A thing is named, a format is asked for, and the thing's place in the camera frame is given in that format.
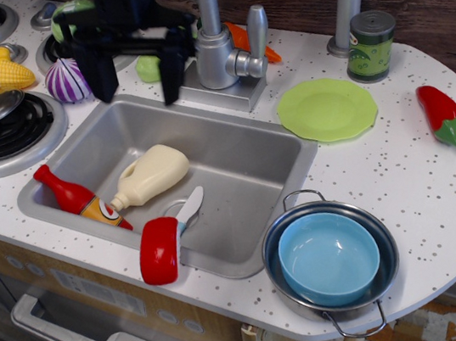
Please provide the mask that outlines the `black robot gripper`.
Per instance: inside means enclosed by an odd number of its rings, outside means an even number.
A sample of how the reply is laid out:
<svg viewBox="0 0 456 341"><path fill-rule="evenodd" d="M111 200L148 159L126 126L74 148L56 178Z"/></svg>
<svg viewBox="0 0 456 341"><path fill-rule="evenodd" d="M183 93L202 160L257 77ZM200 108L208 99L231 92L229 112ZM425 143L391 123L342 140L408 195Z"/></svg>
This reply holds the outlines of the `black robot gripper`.
<svg viewBox="0 0 456 341"><path fill-rule="evenodd" d="M156 0L93 0L93 6L53 20L93 96L110 103L119 84L113 58L158 55L165 105L177 101L185 57L194 56L194 16Z"/></svg>

